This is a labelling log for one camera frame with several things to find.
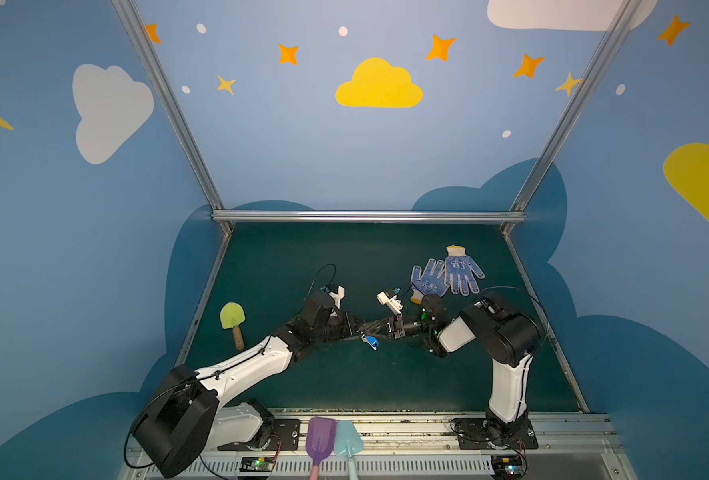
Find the blue-capped keys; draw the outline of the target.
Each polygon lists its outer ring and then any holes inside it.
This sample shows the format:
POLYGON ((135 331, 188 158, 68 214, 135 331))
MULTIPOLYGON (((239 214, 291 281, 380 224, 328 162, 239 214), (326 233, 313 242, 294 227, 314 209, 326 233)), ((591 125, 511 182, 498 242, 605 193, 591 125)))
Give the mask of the blue-capped keys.
POLYGON ((379 341, 378 341, 375 337, 362 334, 362 336, 360 336, 360 338, 361 338, 361 340, 362 340, 364 343, 366 343, 373 351, 378 350, 379 341))

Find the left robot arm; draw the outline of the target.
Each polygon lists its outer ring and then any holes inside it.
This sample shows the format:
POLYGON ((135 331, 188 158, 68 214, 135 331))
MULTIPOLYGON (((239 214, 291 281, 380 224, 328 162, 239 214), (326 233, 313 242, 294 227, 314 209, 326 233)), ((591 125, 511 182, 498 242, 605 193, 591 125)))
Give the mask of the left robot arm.
POLYGON ((232 399, 288 370, 310 355, 314 345, 356 336, 364 323, 363 318, 336 306, 330 294, 316 292, 304 299, 294 318, 256 346, 198 370, 185 365, 170 370, 132 422, 128 437, 140 444, 164 478, 174 478, 204 450, 246 443, 262 428, 264 420, 256 411, 252 412, 254 427, 246 433, 216 420, 232 399))

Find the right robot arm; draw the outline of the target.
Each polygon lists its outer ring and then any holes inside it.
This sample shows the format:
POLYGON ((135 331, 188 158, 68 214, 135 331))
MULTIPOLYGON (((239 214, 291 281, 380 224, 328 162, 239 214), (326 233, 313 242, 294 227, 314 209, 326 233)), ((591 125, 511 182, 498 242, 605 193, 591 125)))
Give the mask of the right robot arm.
POLYGON ((538 448, 528 418, 526 390, 532 360, 545 339, 539 321, 497 293, 483 296, 454 318, 448 316, 442 298, 436 294, 422 297, 421 312, 412 319, 402 314, 397 298, 384 292, 378 298, 392 311, 392 316, 366 322, 354 331, 354 337, 372 349, 378 348, 382 339, 421 336, 429 352, 438 357, 477 341, 491 358, 491 395, 484 416, 456 418, 451 422, 451 430, 462 449, 524 453, 538 448))

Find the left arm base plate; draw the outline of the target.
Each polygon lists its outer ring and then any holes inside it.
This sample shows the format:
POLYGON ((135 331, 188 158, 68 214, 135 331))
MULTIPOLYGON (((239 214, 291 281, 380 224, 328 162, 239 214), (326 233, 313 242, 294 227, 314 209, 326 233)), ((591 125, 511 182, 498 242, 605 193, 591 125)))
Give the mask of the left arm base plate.
POLYGON ((218 446, 218 451, 296 451, 300 442, 299 419, 274 419, 272 426, 264 424, 248 443, 228 443, 218 446))

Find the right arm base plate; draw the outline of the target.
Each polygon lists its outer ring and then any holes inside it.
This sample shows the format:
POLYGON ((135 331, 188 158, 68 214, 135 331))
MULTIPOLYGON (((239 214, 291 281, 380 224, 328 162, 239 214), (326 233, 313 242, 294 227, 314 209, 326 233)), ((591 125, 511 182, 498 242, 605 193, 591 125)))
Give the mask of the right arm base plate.
POLYGON ((461 450, 538 448, 535 431, 526 416, 511 423, 497 418, 455 418, 450 428, 461 450))

